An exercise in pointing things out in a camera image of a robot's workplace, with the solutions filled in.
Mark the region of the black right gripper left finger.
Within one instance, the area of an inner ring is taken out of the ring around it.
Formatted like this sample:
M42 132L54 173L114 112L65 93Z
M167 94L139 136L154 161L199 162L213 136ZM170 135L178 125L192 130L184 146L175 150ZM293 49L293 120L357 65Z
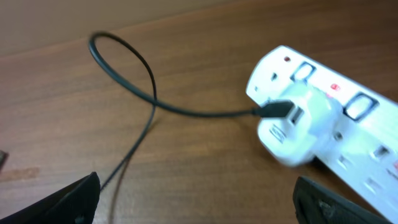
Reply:
M92 224L100 199L96 172L1 219L1 224Z

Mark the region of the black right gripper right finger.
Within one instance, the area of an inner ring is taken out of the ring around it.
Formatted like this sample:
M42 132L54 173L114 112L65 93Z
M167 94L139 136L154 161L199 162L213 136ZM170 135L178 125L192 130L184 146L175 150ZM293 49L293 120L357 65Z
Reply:
M302 176L295 183L293 203L299 224L391 224Z

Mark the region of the turquoise screen smartphone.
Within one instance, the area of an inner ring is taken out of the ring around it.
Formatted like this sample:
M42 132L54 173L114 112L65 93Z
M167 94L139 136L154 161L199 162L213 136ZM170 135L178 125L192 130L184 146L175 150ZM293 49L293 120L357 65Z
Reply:
M0 170L3 168L5 162L7 161L9 154L0 150Z

